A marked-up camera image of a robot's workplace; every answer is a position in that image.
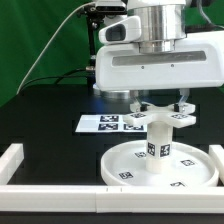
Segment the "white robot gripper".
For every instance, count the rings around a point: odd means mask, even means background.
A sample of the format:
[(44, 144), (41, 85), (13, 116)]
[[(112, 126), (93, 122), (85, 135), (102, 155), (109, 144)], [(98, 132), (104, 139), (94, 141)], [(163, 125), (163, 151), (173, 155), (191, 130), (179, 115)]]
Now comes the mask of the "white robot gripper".
[(136, 43), (104, 46), (96, 84), (103, 91), (132, 90), (132, 112), (145, 109), (147, 90), (180, 89), (174, 111), (184, 112), (189, 88), (224, 85), (224, 31), (191, 33), (171, 52), (141, 54)]

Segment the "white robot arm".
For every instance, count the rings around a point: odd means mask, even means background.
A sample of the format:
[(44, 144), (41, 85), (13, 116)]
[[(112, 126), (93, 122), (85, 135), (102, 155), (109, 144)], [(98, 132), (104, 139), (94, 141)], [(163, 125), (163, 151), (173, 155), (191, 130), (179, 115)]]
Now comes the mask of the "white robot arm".
[(186, 0), (129, 0), (127, 17), (99, 32), (96, 84), (103, 91), (224, 85), (222, 32), (185, 33)]

